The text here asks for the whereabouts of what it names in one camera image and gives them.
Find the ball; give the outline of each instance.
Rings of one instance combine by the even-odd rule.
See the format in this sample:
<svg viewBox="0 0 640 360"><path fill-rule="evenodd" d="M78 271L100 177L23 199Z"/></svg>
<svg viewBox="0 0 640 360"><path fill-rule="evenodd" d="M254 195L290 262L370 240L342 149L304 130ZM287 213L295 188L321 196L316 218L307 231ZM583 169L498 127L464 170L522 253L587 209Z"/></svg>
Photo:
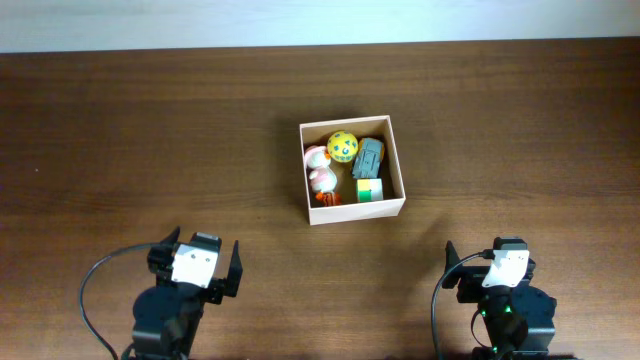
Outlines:
<svg viewBox="0 0 640 360"><path fill-rule="evenodd" d="M349 162L358 154L358 140L348 131L337 131L329 138L327 150L337 162Z"/></svg>

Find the open box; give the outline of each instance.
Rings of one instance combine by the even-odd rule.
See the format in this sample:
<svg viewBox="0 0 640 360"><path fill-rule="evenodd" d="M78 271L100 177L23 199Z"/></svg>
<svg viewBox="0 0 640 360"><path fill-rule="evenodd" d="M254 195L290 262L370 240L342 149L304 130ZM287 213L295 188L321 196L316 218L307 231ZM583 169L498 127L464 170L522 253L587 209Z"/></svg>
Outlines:
<svg viewBox="0 0 640 360"><path fill-rule="evenodd" d="M349 163L331 161L331 170L338 177L335 191L342 197L343 205L324 207L321 202L315 199L315 194L309 187L309 170L304 164L304 151L311 145L326 145L329 137L340 130L351 132L358 140L363 137L372 137L384 142L385 153L378 174L378 177L382 179L384 200L358 203L356 180L351 176L353 161ZM307 192L307 210L311 225L398 215L406 197L393 130L391 129L391 118L388 115L300 124L300 143L305 191Z"/></svg>

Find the black cable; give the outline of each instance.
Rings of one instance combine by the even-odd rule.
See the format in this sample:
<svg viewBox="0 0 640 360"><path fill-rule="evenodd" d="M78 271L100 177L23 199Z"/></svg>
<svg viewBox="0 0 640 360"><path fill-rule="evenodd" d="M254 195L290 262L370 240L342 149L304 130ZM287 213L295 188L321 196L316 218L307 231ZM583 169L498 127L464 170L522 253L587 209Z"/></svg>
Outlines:
<svg viewBox="0 0 640 360"><path fill-rule="evenodd" d="M111 254L109 254L109 255L103 257L102 259L100 259L97 263L95 263L95 265L93 265L91 267L91 269L89 270L87 275L84 276L84 279L82 279L82 283L80 283L80 290L78 291L78 304L80 305L80 316L82 316L82 321L87 326L87 328L89 328L89 331L91 332L91 334L93 336L95 336L96 339L98 339L98 341L100 341L100 343L105 348L107 348L107 350L109 350L109 353L111 353L111 357L113 358L113 360L118 360L118 354L116 354L116 351L113 350L113 347L93 327L93 325L91 324L91 322L87 318L87 313L84 310L83 295L84 295L84 288L87 285L87 281L89 281L89 278L91 278L91 275L93 275L93 273L102 264L104 264L107 261L109 261L112 257L118 256L118 255L123 255L123 254L130 253L130 252L133 252L133 251L151 249L151 248L154 248L154 247L171 247L171 248L173 248L173 246L174 246L174 244L151 243L151 244L133 245L133 246L129 246L129 247L126 247L126 248L122 248L122 249L116 250L116 251L112 252Z"/></svg>
<svg viewBox="0 0 640 360"><path fill-rule="evenodd" d="M447 279L447 277L449 277L449 275L451 275L451 273L458 268L458 266L472 260L478 257L488 257L489 253L487 250L479 252L479 253L475 253L473 255L469 255L466 258L460 260L459 263L453 265L452 267L449 268L449 270L445 271L444 275L442 275L442 277L440 278L440 280L438 281L438 284L436 285L436 288L433 290L433 296L431 297L431 335L433 336L433 346L436 350L436 356L438 357L438 360L444 360L444 356L442 355L442 353L440 352L440 343L438 340L438 329L437 329L437 325L436 325L436 299L438 298L438 292L440 291L440 288L442 287L442 283L444 283L444 281Z"/></svg>
<svg viewBox="0 0 640 360"><path fill-rule="evenodd" d="M471 318L471 335L473 335L473 338L476 339L476 342L484 347L484 348L488 348L489 346L483 344L480 342L480 340L478 340L478 338L476 337L476 332L473 330L473 325L475 325L476 323L476 318L478 317L478 315L480 315L480 310L476 310L475 314L473 314L473 317Z"/></svg>
<svg viewBox="0 0 640 360"><path fill-rule="evenodd" d="M130 344L129 346L127 346L126 349L124 349L124 351L122 352L122 355L120 355L120 360L129 360L131 355L131 350L133 350L133 344Z"/></svg>

